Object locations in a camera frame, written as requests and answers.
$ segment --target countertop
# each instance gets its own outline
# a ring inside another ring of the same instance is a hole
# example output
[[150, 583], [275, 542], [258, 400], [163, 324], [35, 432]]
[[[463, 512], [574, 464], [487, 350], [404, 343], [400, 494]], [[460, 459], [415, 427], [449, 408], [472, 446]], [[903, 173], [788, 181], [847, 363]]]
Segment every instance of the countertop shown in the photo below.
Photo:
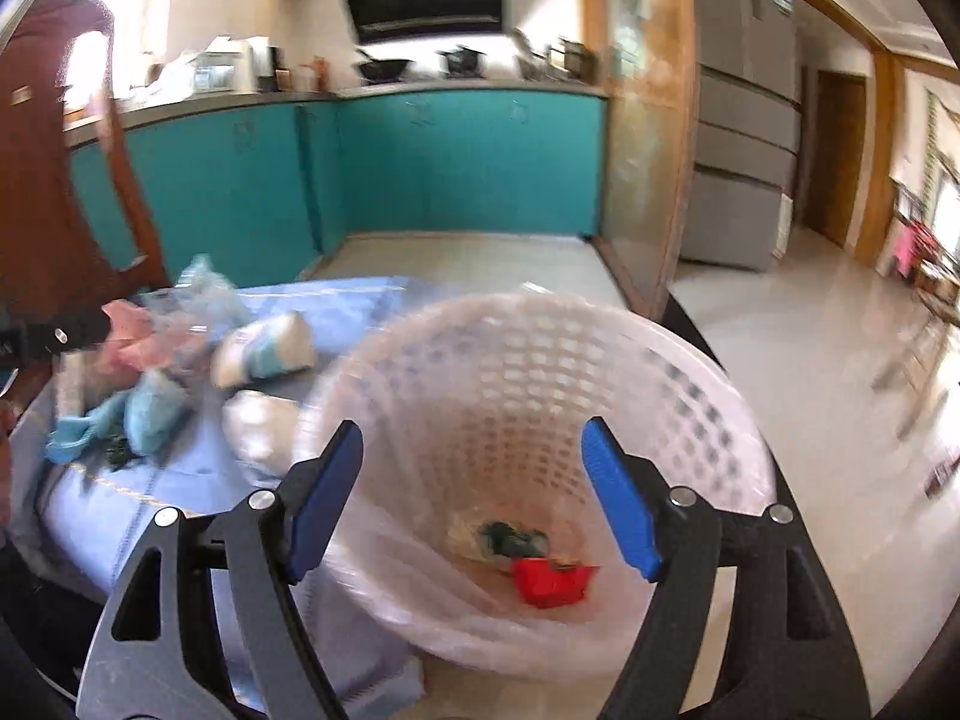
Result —
[[[249, 95], [210, 95], [209, 97], [190, 98], [181, 103], [152, 105], [146, 108], [125, 111], [120, 114], [123, 128], [136, 129], [148, 124], [213, 113], [232, 108], [247, 108], [253, 105], [271, 105], [277, 103], [318, 103], [319, 101], [357, 100], [357, 98], [379, 97], [380, 95], [415, 94], [418, 92], [438, 92], [458, 89], [467, 90], [516, 90], [523, 92], [556, 92], [565, 95], [587, 95], [606, 98], [607, 92], [597, 86], [587, 86], [572, 81], [525, 81], [522, 79], [457, 79], [426, 80], [402, 83], [360, 86], [355, 89], [343, 89], [336, 93], [316, 92], [267, 92]], [[65, 129], [67, 148], [76, 148], [97, 140], [94, 124], [96, 119], [81, 119], [69, 124]]]

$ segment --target blue gripper pad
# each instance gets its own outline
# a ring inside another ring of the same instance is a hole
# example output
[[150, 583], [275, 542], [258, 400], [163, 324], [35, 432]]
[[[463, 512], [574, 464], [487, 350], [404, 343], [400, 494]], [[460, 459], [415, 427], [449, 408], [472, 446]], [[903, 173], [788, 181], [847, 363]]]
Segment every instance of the blue gripper pad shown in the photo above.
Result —
[[353, 422], [344, 422], [323, 450], [320, 460], [322, 470], [299, 512], [295, 512], [287, 533], [290, 555], [286, 568], [293, 581], [304, 579], [306, 572], [323, 560], [330, 536], [360, 473], [363, 461], [360, 428]]
[[584, 425], [580, 450], [623, 559], [645, 580], [656, 581], [664, 560], [656, 549], [654, 518], [624, 469], [622, 450], [597, 419]]

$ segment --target kitchen floor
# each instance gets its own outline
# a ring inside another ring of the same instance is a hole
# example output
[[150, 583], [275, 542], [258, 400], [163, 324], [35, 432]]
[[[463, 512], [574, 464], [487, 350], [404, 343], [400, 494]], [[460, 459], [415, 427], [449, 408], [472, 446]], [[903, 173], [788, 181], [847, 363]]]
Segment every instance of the kitchen floor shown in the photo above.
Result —
[[[349, 239], [317, 275], [404, 274], [465, 292], [527, 284], [622, 305], [591, 247], [576, 240], [424, 235]], [[872, 704], [884, 704], [939, 632], [960, 590], [960, 484], [928, 502], [933, 464], [960, 450], [960, 398], [896, 425], [909, 394], [875, 394], [872, 377], [913, 314], [909, 292], [805, 229], [769, 274], [681, 264], [674, 295], [752, 404], [848, 616]], [[944, 382], [960, 378], [957, 358]], [[733, 575], [721, 572], [687, 707], [709, 699]], [[424, 661], [428, 696], [402, 720], [596, 717], [613, 677], [538, 685]]]

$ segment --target laundry basket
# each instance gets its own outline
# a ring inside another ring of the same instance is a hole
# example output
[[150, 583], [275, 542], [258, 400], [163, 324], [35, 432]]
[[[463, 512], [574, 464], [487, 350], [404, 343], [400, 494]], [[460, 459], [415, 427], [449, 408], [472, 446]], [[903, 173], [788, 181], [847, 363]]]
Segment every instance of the laundry basket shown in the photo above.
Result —
[[[472, 295], [367, 336], [308, 399], [296, 460], [317, 456], [343, 419], [365, 445], [325, 565], [441, 658], [542, 679], [616, 673], [653, 586], [623, 562], [584, 475], [580, 435], [595, 415], [717, 508], [760, 514], [774, 500], [750, 410], [692, 346], [576, 298]], [[544, 531], [600, 566], [587, 599], [522, 603], [509, 577], [464, 556], [464, 522], [485, 520]]]

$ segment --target stool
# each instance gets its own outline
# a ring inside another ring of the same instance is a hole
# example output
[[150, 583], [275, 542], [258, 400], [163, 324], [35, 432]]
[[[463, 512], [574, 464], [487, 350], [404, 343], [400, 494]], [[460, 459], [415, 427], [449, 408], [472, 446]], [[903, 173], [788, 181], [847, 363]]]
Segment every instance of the stool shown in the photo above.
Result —
[[[917, 296], [920, 303], [923, 303], [928, 311], [926, 321], [913, 338], [906, 343], [904, 349], [896, 354], [877, 374], [877, 378], [874, 379], [872, 385], [874, 389], [883, 389], [890, 384], [897, 373], [902, 371], [907, 383], [917, 391], [916, 400], [907, 412], [904, 421], [896, 429], [896, 437], [900, 440], [909, 435], [914, 425], [917, 424], [920, 415], [930, 404], [937, 383], [937, 372], [947, 357], [947, 352], [949, 352], [950, 334], [954, 327], [960, 327], [960, 312], [957, 311], [955, 306], [936, 298], [931, 293], [918, 292]], [[931, 327], [936, 341], [934, 343], [933, 359], [929, 367], [925, 367], [923, 360], [920, 360], [920, 347], [923, 345], [923, 337]], [[913, 371], [910, 370], [911, 362], [916, 362], [920, 367], [920, 379], [914, 379]]]

